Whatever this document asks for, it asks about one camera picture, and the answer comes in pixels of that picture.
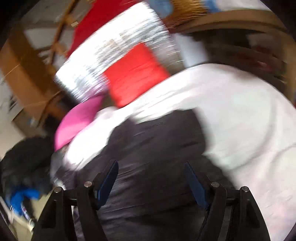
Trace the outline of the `black garment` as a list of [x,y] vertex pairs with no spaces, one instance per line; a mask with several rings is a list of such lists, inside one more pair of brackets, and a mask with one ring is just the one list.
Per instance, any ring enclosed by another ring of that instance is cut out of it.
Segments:
[[117,126],[100,154],[79,171],[60,169],[72,189],[91,181],[110,160],[119,173],[98,216],[108,240],[195,240],[204,218],[184,177],[190,162],[226,187],[232,183],[204,156],[203,130],[192,110]]

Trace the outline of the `black clothes pile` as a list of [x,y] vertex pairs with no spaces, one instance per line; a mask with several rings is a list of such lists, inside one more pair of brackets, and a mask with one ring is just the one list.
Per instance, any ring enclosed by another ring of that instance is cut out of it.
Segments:
[[8,150],[1,160],[1,188],[9,198],[16,190],[32,188],[46,195],[52,190],[50,162],[54,152],[49,137],[26,138]]

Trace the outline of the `blue cloth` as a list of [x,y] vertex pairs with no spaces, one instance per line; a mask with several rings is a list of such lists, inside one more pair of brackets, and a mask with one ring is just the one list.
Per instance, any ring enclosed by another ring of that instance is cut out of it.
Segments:
[[13,209],[15,214],[22,216],[23,211],[21,208],[21,204],[25,200],[25,198],[38,200],[39,197],[40,192],[38,190],[28,187],[20,187],[12,194],[7,194],[5,196],[5,201],[8,207],[11,207]]

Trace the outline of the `white bed blanket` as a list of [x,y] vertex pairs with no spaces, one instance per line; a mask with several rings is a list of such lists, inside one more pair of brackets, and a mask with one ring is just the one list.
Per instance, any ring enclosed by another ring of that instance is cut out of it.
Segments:
[[295,108],[273,86],[231,66],[204,64],[152,87],[122,108],[101,110],[95,120],[51,162],[79,171],[108,144],[126,120],[156,120],[176,110],[192,110],[204,133],[204,156],[220,168],[232,187],[249,187],[271,240],[295,240]]

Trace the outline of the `pink pillow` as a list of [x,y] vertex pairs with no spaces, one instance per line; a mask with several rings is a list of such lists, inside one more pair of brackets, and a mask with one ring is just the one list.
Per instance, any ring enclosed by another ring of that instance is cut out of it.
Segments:
[[81,130],[94,121],[103,99],[103,96],[90,98],[75,106],[64,116],[55,132],[55,151],[69,144]]

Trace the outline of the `silver foil insulation sheet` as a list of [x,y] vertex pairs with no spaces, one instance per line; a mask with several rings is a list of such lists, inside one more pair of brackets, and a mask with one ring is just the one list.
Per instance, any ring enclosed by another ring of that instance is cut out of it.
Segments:
[[54,81],[77,103],[103,95],[107,91],[104,71],[138,43],[145,43],[171,75],[184,69],[169,30],[156,12],[141,2],[87,38],[59,68]]

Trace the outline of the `red cushion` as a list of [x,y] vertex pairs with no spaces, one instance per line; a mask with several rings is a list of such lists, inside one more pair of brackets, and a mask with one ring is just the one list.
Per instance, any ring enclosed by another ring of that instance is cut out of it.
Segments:
[[104,72],[115,105],[122,108],[155,85],[170,77],[152,51],[144,44],[135,45]]

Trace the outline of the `wicker wooden shelf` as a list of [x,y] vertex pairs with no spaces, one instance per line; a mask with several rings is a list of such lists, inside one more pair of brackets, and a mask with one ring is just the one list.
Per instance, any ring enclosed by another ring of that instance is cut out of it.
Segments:
[[170,1],[173,33],[201,40],[210,62],[264,79],[287,99],[295,94],[295,37],[262,1]]

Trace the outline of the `red fabric hanging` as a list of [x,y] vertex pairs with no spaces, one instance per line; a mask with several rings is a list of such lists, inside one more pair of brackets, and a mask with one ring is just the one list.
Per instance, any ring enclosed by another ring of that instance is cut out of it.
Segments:
[[97,0],[74,31],[67,58],[94,32],[138,1]]

